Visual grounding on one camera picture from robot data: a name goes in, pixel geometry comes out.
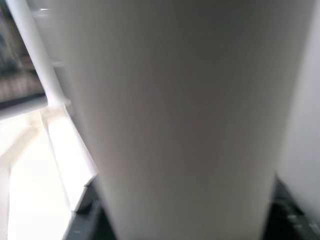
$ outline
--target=white pipe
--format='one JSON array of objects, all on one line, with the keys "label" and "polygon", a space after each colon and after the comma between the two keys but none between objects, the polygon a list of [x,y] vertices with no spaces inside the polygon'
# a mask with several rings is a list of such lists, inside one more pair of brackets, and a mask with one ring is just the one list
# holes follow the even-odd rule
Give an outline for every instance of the white pipe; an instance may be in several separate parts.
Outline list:
[{"label": "white pipe", "polygon": [[62,105],[66,97],[59,85],[46,48],[42,42],[35,21],[25,0],[7,0],[10,12],[19,29],[26,49],[40,78],[48,105]]}]

